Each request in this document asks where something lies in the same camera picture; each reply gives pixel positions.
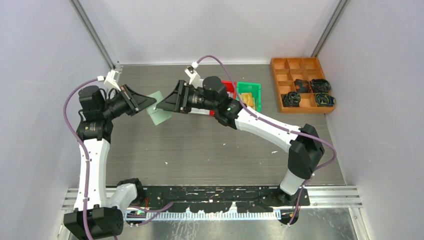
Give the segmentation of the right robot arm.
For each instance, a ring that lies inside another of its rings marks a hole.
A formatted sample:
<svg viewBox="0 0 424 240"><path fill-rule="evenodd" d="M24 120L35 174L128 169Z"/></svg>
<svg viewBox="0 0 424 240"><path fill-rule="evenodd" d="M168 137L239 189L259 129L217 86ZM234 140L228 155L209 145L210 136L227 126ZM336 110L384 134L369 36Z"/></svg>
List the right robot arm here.
<svg viewBox="0 0 424 240"><path fill-rule="evenodd" d="M287 172L278 186L276 198L286 206L297 199L300 187L312 177L325 153L312 125L289 125L260 114L230 97L226 85L217 76L206 77L201 87L179 80L156 107L181 114L188 114L192 109L212 110L221 125L259 136L284 150L288 154Z"/></svg>

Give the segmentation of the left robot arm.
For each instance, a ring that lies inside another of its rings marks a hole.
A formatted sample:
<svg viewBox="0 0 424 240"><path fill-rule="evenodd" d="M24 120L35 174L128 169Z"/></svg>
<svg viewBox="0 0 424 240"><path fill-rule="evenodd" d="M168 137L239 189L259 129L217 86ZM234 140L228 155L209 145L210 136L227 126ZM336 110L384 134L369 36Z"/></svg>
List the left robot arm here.
<svg viewBox="0 0 424 240"><path fill-rule="evenodd" d="M64 226L79 240L117 237L123 231L130 205L141 206L146 192L138 178L118 182L107 197L106 168L112 141L113 120L123 114L134 116L156 103L156 99L139 94L126 84L109 94L96 85L80 86L79 124L72 133L80 148L80 177L73 210L63 218Z"/></svg>

